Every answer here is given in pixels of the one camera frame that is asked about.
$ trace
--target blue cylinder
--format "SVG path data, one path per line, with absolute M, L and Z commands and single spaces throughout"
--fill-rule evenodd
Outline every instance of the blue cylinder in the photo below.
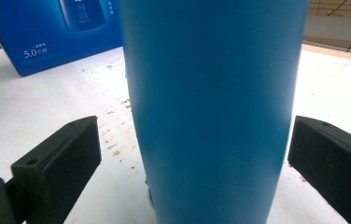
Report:
M 118 9 L 158 223 L 264 223 L 307 1 L 121 0 Z

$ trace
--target white surface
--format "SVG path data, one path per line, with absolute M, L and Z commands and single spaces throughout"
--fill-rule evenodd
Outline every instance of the white surface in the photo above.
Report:
M 351 61 L 302 52 L 294 114 L 351 132 Z M 156 223 L 129 108 L 122 49 L 19 77 L 0 50 L 0 177 L 65 123 L 98 117 L 103 161 L 66 223 Z M 284 162 L 270 224 L 346 223 Z

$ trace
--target cardboard box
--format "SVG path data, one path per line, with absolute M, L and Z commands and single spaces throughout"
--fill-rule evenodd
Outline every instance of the cardboard box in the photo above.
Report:
M 21 76 L 121 46 L 113 0 L 0 0 L 0 42 Z

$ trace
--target dark spot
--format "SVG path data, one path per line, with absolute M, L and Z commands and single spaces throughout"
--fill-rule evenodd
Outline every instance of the dark spot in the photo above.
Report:
M 107 149 L 109 150 L 109 149 L 111 149 L 111 148 L 113 148 L 113 147 L 115 147 L 115 146 L 117 146 L 117 144 L 112 145 L 112 146 L 108 147 Z
M 119 151 L 116 151 L 116 152 L 114 152 L 113 154 L 112 154 L 112 156 L 113 157 L 116 157 L 116 156 L 118 156 L 120 154 L 120 152 Z

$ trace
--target screw hole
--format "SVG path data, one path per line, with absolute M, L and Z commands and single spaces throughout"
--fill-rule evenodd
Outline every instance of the screw hole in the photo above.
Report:
M 34 165 L 38 162 L 37 159 L 32 159 L 32 160 L 29 160 L 28 162 L 26 162 L 27 165 Z

